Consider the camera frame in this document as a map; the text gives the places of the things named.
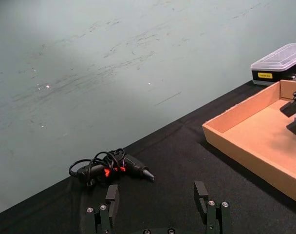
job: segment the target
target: black tablecloth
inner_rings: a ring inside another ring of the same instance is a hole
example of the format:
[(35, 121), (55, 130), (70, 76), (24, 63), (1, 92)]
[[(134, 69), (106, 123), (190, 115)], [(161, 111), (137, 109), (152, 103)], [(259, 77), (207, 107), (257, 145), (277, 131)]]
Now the black tablecloth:
[[(249, 82), (126, 147), (156, 181), (124, 176), (114, 182), (120, 193), (116, 233), (145, 227), (205, 233), (193, 200), (193, 182), (203, 181), (210, 199), (231, 204), (233, 233), (296, 234), (296, 202), (210, 146), (201, 128), (262, 88)], [(104, 202), (106, 192), (67, 178), (1, 213), (0, 234), (84, 233), (81, 214)]]

